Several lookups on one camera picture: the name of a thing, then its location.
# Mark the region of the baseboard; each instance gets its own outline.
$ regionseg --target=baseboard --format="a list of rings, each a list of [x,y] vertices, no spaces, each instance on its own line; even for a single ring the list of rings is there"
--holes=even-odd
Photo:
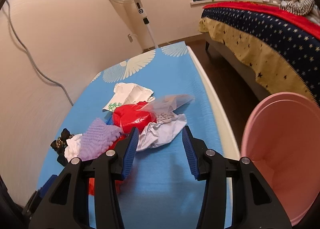
[[[181,39],[178,39],[178,40],[169,41],[169,42],[166,42],[166,43],[163,43],[163,44],[159,44],[159,47],[166,46],[168,44],[174,44],[174,43],[182,42],[182,41],[185,41],[186,43],[188,43],[188,42],[194,42],[194,41],[199,41],[199,40],[204,40],[204,35],[199,34],[199,35],[196,35],[196,36],[189,36],[189,37],[181,38]],[[153,50],[154,48],[155,47],[153,46],[153,47],[144,49],[143,52],[147,52],[147,51]]]

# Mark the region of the blue object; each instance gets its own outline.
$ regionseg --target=blue object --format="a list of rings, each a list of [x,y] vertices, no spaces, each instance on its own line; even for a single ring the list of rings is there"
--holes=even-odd
[[[182,130],[182,142],[184,149],[186,151],[186,156],[188,159],[189,167],[191,174],[195,176],[195,179],[199,177],[199,169],[198,169],[198,158],[191,144],[190,138],[187,134],[186,129]]]
[[[43,198],[58,176],[52,175],[48,181],[40,188],[40,197]]]
[[[113,123],[113,119],[112,119],[112,115],[111,115],[111,117],[107,120],[106,124],[107,124],[107,125],[113,125],[113,124],[114,124],[114,123]]]
[[[162,47],[146,55],[150,58],[149,63],[120,81],[110,82],[114,79],[110,76],[110,71],[101,72],[71,108],[57,131],[57,136],[63,128],[79,134],[84,133],[95,118],[106,120],[106,112],[102,112],[102,108],[113,97],[115,84],[136,83],[152,89],[156,98],[170,94],[193,95],[195,102],[178,108],[175,113],[184,113],[193,136],[205,141],[208,148],[222,154],[211,104],[185,43]],[[50,148],[42,166],[38,186],[42,186],[52,174],[62,171],[63,166],[56,159],[57,153]],[[205,181],[196,181],[190,173],[181,133],[170,144],[137,152],[131,173],[121,186],[118,196],[124,227],[195,229],[204,188]],[[95,227],[92,196],[89,196],[89,212],[90,226]],[[231,214],[228,191],[226,227],[231,225]]]
[[[125,153],[125,156],[123,158],[123,168],[122,168],[122,178],[126,179],[127,176],[130,174],[132,163],[134,160],[134,156],[136,155],[136,149],[138,146],[139,141],[139,131],[137,128],[135,128],[134,133],[131,137],[131,140],[129,142],[127,151]]]

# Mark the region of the window sill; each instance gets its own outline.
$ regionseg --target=window sill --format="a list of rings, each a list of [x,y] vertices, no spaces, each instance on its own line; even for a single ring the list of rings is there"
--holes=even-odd
[[[212,0],[191,1],[190,5],[195,6],[195,5],[201,5],[201,4],[207,4],[207,3],[212,3]]]
[[[223,1],[243,1],[243,2],[254,2],[254,3],[260,3],[260,4],[266,4],[271,6],[279,6],[278,3],[272,3],[272,2],[263,2],[262,0],[199,0],[199,1],[191,1],[191,6],[201,5],[201,4],[207,4],[207,3],[218,3]]]

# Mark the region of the white wall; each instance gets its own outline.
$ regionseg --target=white wall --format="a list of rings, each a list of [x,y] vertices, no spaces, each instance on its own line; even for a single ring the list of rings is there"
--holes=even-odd
[[[198,23],[203,5],[191,7],[191,1],[142,0],[158,44],[200,34]],[[152,47],[151,39],[135,6],[132,4],[125,7],[142,48]]]
[[[109,0],[9,2],[14,27],[35,62],[64,84],[74,102],[99,71],[142,51],[127,38],[129,19],[121,20]],[[2,11],[0,57],[0,174],[13,200],[24,205],[71,105],[61,88],[36,75],[13,44]]]

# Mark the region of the power cord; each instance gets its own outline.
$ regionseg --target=power cord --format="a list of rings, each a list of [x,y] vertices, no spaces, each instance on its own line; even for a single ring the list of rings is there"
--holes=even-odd
[[[54,83],[55,85],[61,87],[61,88],[63,89],[64,93],[66,94],[66,96],[68,97],[68,100],[69,100],[70,104],[73,106],[73,102],[72,102],[72,100],[71,100],[71,98],[70,98],[67,90],[65,89],[65,87],[64,87],[61,83],[58,83],[58,82],[50,79],[50,78],[47,77],[46,75],[44,75],[44,74],[40,71],[40,69],[38,68],[38,66],[36,65],[36,63],[34,62],[34,60],[33,60],[32,56],[31,56],[31,53],[29,52],[28,48],[27,48],[27,47],[24,45],[24,43],[20,40],[20,38],[18,37],[16,31],[14,30],[14,27],[13,27],[13,24],[12,24],[12,21],[11,21],[11,12],[10,12],[11,9],[10,9],[9,1],[6,0],[6,3],[8,4],[8,21],[9,21],[10,27],[11,27],[11,29],[12,29],[12,32],[14,33],[14,36],[15,36],[16,39],[19,41],[19,43],[20,43],[20,44],[23,46],[23,48],[25,49],[25,52],[26,52],[26,54],[27,54],[27,56],[28,56],[31,64],[34,66],[34,68],[38,71],[38,73],[39,73],[43,78],[45,78],[45,79],[47,79],[48,81]]]

